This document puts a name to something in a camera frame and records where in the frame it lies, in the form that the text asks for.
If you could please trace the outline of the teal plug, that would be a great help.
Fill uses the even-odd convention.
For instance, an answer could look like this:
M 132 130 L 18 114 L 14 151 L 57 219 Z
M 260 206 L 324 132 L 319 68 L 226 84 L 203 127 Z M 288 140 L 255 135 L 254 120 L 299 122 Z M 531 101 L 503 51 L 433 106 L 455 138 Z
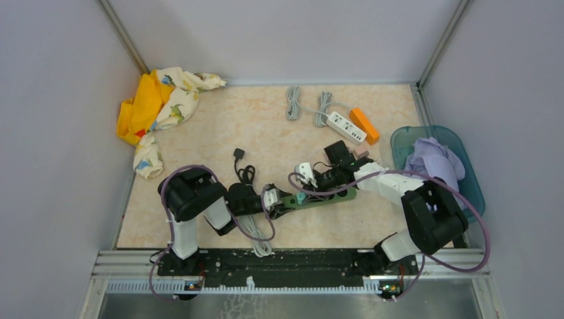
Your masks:
M 303 192 L 299 192 L 296 194 L 296 204 L 302 205 L 307 199 L 307 194 Z

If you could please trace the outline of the orange power strip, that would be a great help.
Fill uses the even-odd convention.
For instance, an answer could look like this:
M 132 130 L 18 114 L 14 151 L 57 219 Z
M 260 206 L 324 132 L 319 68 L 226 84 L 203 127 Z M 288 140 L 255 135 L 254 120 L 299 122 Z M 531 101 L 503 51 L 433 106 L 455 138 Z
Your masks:
M 360 108 L 352 108 L 349 111 L 351 122 L 366 133 L 366 142 L 369 145 L 375 145 L 380 139 L 380 133 L 366 114 Z

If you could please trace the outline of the white usb power strip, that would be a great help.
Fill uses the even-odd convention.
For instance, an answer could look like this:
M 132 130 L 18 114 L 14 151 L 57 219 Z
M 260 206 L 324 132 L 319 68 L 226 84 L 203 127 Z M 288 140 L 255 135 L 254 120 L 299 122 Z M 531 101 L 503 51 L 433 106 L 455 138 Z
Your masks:
M 367 134 L 338 112 L 331 112 L 326 124 L 355 145 L 366 140 Z

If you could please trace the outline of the green long power strip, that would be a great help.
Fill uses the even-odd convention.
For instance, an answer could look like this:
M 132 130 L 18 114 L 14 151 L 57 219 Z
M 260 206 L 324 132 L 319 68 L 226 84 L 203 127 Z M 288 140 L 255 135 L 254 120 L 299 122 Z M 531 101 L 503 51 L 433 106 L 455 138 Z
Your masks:
M 320 195 L 308 195 L 307 199 L 302 205 L 296 204 L 296 194 L 284 197 L 283 201 L 287 207 L 291 210 L 302 210 L 314 207 L 320 207 L 323 205 L 332 205 L 336 203 L 341 203 L 344 201 L 351 201 L 356 198 L 357 191 L 355 188 L 346 189 L 344 191 L 338 192 L 336 194 L 320 196 Z

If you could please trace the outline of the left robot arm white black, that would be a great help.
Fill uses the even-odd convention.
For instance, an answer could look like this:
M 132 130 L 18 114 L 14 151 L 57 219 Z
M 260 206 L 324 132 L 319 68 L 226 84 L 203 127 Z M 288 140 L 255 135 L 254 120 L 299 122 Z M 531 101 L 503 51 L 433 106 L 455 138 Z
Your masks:
M 283 202 L 290 194 L 275 185 L 266 185 L 261 193 L 255 192 L 250 181 L 226 187 L 203 165 L 176 170 L 160 183 L 158 193 L 170 224 L 173 266 L 184 275 L 195 273 L 200 265 L 196 254 L 198 216 L 202 215 L 220 236 L 238 228 L 254 241 L 268 242 L 259 234 L 251 216 L 262 213 L 271 223 L 290 211 Z

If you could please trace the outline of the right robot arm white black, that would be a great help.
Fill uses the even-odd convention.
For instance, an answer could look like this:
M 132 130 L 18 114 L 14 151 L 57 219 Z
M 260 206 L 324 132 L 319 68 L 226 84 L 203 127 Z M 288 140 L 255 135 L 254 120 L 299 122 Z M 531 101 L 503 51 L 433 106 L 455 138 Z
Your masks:
M 391 173 L 368 157 L 356 157 L 343 141 L 324 148 L 328 169 L 313 170 L 314 188 L 330 191 L 344 185 L 380 195 L 404 213 L 406 228 L 375 245 L 374 264 L 383 274 L 393 273 L 404 257 L 433 255 L 468 229 L 468 220 L 443 181 Z

